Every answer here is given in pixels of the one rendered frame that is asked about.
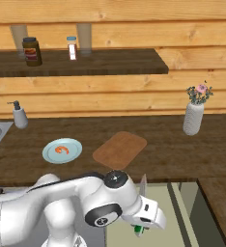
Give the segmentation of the grey soap dispenser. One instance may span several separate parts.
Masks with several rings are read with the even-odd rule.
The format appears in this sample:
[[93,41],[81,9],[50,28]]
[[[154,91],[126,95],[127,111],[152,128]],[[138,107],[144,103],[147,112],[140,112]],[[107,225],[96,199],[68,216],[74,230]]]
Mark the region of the grey soap dispenser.
[[14,106],[13,115],[14,115],[14,124],[19,129],[24,129],[28,126],[28,119],[24,109],[20,106],[19,101],[15,100],[12,102]]

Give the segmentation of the brown wooden cutting board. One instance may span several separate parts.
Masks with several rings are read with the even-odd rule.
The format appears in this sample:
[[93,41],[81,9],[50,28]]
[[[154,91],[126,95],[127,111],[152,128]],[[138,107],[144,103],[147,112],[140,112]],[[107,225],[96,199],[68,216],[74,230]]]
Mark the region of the brown wooden cutting board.
[[93,158],[111,169],[124,170],[146,146],[146,139],[120,131],[94,151]]

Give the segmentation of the light blue plate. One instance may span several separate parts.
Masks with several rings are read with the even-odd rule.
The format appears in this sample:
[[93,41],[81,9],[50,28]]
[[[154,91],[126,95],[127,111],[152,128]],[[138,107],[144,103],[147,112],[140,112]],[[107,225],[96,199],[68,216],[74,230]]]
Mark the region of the light blue plate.
[[[64,151],[58,153],[55,148],[64,146],[69,149],[69,154]],[[79,141],[72,138],[61,138],[48,143],[42,150],[42,157],[45,161],[52,164],[64,164],[73,161],[82,153],[82,145]]]

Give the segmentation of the dark jar with red label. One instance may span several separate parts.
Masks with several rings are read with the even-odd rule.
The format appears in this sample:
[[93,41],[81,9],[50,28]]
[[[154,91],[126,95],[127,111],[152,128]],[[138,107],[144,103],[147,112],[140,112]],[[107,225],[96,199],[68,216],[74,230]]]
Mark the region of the dark jar with red label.
[[37,67],[42,64],[42,55],[39,42],[35,37],[26,37],[22,40],[22,46],[26,64],[29,67]]

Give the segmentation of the orange shrimp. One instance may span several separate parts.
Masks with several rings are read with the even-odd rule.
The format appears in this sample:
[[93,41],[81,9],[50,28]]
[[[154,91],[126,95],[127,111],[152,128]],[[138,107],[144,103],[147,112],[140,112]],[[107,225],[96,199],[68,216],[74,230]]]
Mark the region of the orange shrimp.
[[55,151],[58,152],[58,153],[62,153],[63,151],[66,153],[66,154],[69,154],[69,149],[64,147],[64,146],[58,146],[55,148]]

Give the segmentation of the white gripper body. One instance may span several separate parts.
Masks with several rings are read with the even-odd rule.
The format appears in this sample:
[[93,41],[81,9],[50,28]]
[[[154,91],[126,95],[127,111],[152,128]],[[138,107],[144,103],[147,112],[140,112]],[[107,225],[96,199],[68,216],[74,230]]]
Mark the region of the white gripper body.
[[150,214],[152,225],[164,230],[166,227],[166,217],[163,211],[158,207],[158,203],[156,201],[150,202]]

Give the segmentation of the dark wooden shelf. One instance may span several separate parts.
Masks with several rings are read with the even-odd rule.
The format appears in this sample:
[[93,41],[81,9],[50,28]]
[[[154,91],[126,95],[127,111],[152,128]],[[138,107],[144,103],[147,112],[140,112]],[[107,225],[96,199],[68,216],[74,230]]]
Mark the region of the dark wooden shelf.
[[0,77],[167,74],[168,66],[154,49],[93,50],[78,52],[71,61],[67,50],[45,50],[42,65],[28,67],[16,52],[0,52]]

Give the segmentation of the green handled knife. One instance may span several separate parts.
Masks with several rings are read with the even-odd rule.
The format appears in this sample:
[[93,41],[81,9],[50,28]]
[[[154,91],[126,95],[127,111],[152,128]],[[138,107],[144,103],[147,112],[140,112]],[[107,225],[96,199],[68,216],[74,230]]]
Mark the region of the green handled knife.
[[[146,196],[146,188],[147,188],[147,176],[143,175],[139,186],[139,194],[143,197]],[[144,228],[142,226],[134,227],[134,233],[137,237],[141,237],[143,232],[144,232]]]

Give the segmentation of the white textured vase with flowers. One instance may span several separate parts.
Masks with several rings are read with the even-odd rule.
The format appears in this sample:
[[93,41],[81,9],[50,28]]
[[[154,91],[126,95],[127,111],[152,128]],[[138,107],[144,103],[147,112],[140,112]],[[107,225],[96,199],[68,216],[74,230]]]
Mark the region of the white textured vase with flowers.
[[188,136],[196,135],[201,127],[204,115],[204,104],[213,95],[212,87],[206,83],[192,86],[186,89],[189,103],[184,115],[183,131]]

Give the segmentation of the open drawer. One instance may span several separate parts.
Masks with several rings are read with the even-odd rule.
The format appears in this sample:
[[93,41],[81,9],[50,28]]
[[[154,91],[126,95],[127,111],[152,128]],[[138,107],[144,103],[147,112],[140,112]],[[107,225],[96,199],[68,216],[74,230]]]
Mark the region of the open drawer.
[[166,228],[145,230],[138,237],[119,219],[106,229],[106,247],[226,247],[196,182],[149,184],[146,196],[158,201]]

